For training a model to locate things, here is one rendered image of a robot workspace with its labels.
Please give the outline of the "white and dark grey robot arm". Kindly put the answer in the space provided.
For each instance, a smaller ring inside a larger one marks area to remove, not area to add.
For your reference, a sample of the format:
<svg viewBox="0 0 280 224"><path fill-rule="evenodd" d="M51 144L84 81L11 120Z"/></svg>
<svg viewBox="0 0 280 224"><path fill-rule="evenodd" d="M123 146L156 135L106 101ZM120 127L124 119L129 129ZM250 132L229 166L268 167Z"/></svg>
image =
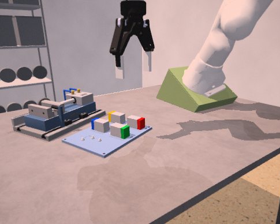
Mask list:
<svg viewBox="0 0 280 224"><path fill-rule="evenodd" d="M224 0L222 2L203 47L189 68L184 71L182 80L189 90L210 97L226 89L224 83L226 77L222 70L224 62L235 42L251 34L257 21L272 1Z"/></svg>

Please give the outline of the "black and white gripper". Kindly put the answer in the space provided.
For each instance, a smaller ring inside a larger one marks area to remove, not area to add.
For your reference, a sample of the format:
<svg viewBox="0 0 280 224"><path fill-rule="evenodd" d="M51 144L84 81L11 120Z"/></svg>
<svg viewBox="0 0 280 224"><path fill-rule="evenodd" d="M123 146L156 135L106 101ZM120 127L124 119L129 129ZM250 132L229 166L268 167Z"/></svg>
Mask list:
<svg viewBox="0 0 280 224"><path fill-rule="evenodd" d="M144 49L144 71L151 72L151 52L154 51L154 41L150 30L149 19L143 20L146 15L146 2L138 0L121 1L121 15L116 18L115 31L110 46L110 53L115 55L115 76L124 79L124 56L128 41L136 35ZM139 15L136 15L139 14Z"/></svg>

